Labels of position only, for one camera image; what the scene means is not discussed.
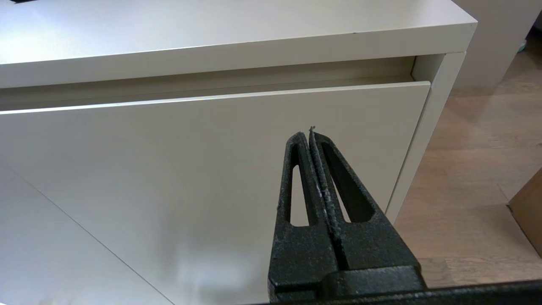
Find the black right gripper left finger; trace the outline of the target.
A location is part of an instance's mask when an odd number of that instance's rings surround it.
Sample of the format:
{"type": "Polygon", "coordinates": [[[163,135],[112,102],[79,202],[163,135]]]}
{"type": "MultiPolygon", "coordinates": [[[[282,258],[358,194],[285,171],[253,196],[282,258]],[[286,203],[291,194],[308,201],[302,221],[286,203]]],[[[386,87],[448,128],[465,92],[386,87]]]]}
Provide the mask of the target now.
{"type": "Polygon", "coordinates": [[[286,143],[277,216],[268,269],[271,303],[316,299],[325,276],[338,269],[325,203],[304,133],[286,143]],[[293,169],[298,167],[308,226],[291,223],[293,169]]]}

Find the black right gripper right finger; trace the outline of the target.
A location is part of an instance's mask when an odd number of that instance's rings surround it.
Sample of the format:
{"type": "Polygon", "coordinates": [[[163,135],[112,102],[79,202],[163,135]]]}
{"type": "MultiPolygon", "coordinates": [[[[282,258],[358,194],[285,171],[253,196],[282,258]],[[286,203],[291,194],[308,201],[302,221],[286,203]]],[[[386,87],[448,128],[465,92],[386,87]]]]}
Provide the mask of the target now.
{"type": "Polygon", "coordinates": [[[333,141],[314,130],[310,156],[341,270],[421,266],[333,141]]]}

